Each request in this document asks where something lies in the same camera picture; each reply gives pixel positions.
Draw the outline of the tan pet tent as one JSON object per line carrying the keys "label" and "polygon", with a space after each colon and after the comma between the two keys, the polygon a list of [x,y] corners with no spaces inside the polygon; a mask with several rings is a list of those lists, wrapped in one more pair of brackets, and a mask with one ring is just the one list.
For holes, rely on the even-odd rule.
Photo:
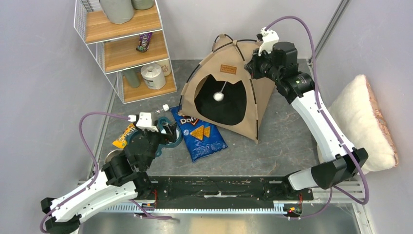
{"label": "tan pet tent", "polygon": [[275,83],[252,79],[244,66],[260,43],[216,37],[211,53],[192,71],[179,102],[178,113],[231,130],[258,142],[259,128]]}

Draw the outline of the white ceramic mug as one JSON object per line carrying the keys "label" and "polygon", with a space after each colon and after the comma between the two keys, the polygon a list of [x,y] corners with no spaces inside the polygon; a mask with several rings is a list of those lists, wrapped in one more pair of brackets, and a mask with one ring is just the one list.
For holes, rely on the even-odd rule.
{"label": "white ceramic mug", "polygon": [[161,67],[165,77],[171,74],[171,64],[169,59],[160,61],[157,64]]}

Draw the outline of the aluminium corner rail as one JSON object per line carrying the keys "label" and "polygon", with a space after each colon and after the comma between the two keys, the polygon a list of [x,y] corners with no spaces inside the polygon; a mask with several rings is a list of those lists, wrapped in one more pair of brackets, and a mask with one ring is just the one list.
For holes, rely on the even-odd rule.
{"label": "aluminium corner rail", "polygon": [[309,64],[313,64],[313,61],[316,60],[316,58],[321,54],[323,48],[325,47],[328,39],[332,35],[334,29],[336,28],[339,20],[342,18],[344,15],[344,12],[346,11],[347,7],[349,6],[351,0],[341,0],[333,13],[329,23],[327,24],[319,42],[317,43],[315,47],[315,55],[311,56],[311,58],[308,59]]}

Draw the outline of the white fluffy pet cushion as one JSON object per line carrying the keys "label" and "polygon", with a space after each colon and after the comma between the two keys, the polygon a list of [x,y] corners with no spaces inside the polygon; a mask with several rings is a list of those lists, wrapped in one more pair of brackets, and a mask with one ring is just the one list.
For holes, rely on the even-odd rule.
{"label": "white fluffy pet cushion", "polygon": [[378,101],[365,75],[356,76],[328,108],[344,135],[368,159],[361,167],[365,174],[396,167],[399,158]]}

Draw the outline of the blue Doritos chip bag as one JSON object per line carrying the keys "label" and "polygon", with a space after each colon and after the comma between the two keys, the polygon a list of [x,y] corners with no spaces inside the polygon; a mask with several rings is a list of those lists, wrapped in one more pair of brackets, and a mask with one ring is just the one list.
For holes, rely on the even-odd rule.
{"label": "blue Doritos chip bag", "polygon": [[170,111],[182,131],[192,162],[227,148],[227,144],[214,124],[180,115],[178,106],[171,107]]}

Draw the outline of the steel pet bowl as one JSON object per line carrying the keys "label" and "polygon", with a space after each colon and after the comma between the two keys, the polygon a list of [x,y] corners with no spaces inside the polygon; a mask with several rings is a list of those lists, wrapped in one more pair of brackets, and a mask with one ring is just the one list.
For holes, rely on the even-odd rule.
{"label": "steel pet bowl", "polygon": [[105,158],[105,164],[111,162],[114,158],[120,158],[124,155],[124,151],[122,149],[115,149],[110,151],[106,158]]}

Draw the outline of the clear plastic bottle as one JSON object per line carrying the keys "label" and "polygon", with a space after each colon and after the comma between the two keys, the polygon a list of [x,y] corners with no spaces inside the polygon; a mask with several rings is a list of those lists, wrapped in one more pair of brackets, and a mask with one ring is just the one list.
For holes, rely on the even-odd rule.
{"label": "clear plastic bottle", "polygon": [[163,115],[164,113],[168,112],[170,110],[170,107],[168,104],[163,104],[161,106],[156,106],[151,110],[151,113],[154,115]]}

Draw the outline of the yellow candy bag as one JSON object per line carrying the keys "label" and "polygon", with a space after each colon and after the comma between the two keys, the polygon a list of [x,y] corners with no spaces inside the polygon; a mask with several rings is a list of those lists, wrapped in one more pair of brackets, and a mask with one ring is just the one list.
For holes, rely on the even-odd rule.
{"label": "yellow candy bag", "polygon": [[127,144],[128,140],[127,137],[130,137],[132,133],[136,131],[136,127],[133,123],[130,123],[125,131],[116,139],[112,142],[112,145],[115,146],[118,149],[123,149]]}

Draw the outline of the black tent pole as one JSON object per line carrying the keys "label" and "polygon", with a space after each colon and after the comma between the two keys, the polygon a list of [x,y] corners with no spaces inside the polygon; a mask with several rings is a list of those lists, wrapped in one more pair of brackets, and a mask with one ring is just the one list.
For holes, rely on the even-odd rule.
{"label": "black tent pole", "polygon": [[196,108],[195,100],[209,76],[213,76],[216,81],[226,81],[227,85],[223,93],[235,100],[242,100],[240,97],[236,97],[241,91],[235,91],[234,94],[231,94],[229,86],[241,83],[247,104],[254,101],[254,85],[251,81],[251,75],[244,69],[244,65],[250,62],[254,49],[259,48],[260,43],[252,39],[231,41],[228,38],[222,38],[222,40],[225,43],[217,42],[218,45],[214,46],[215,50],[198,64],[183,87],[180,102],[180,111],[183,115],[195,117],[201,114]]}
{"label": "black tent pole", "polygon": [[227,34],[216,37],[213,46],[213,90],[221,92],[221,101],[212,101],[205,115],[211,122],[258,141],[260,115],[255,83],[244,66],[259,44],[253,39],[233,39]]}

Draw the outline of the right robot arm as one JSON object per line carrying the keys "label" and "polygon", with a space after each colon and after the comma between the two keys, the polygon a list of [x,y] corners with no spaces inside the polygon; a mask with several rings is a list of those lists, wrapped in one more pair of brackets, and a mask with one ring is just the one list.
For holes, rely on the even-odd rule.
{"label": "right robot arm", "polygon": [[277,42],[270,52],[257,48],[244,68],[253,79],[272,80],[278,93],[299,113],[316,140],[324,162],[287,175],[281,193],[294,199],[304,188],[329,189],[360,173],[368,159],[364,148],[357,149],[334,122],[322,102],[315,82],[299,71],[293,43]]}

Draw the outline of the white pompom toy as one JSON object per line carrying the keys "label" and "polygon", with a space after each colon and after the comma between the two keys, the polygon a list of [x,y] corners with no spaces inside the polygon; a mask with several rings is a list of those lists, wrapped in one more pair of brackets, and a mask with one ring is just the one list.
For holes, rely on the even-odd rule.
{"label": "white pompom toy", "polygon": [[213,98],[214,98],[215,101],[220,102],[224,99],[225,95],[224,95],[223,91],[224,91],[224,88],[225,88],[226,84],[227,84],[227,82],[225,81],[222,88],[220,89],[220,91],[214,93]]}

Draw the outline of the black mounting base plate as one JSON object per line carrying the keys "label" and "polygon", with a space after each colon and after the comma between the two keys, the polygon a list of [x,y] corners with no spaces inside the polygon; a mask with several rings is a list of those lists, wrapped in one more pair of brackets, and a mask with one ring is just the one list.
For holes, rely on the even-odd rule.
{"label": "black mounting base plate", "polygon": [[310,188],[293,191],[283,176],[150,176],[137,199],[158,209],[269,209],[275,201],[313,200]]}

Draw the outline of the grey felt basket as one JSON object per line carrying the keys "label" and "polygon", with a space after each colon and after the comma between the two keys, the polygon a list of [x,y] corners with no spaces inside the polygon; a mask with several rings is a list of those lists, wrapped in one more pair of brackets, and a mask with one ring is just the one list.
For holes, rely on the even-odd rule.
{"label": "grey felt basket", "polygon": [[136,10],[147,10],[154,6],[154,0],[131,0],[131,2]]}
{"label": "grey felt basket", "polygon": [[99,3],[111,23],[123,24],[134,16],[131,0],[100,0]]}

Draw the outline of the green can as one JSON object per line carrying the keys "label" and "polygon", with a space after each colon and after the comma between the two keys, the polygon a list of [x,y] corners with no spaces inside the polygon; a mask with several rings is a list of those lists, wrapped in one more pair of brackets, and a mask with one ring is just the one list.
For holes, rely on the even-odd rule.
{"label": "green can", "polygon": [[132,88],[138,88],[140,86],[140,80],[137,72],[134,69],[127,69],[123,71],[123,74]]}

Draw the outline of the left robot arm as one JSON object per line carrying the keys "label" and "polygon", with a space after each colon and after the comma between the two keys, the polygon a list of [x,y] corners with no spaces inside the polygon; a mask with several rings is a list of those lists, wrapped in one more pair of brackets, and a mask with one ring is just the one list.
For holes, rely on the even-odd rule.
{"label": "left robot arm", "polygon": [[71,234],[96,213],[129,199],[147,199],[154,186],[147,174],[158,148],[181,137],[176,122],[155,122],[156,131],[137,130],[127,145],[110,157],[88,181],[60,198],[41,201],[46,214],[40,229],[45,234]]}

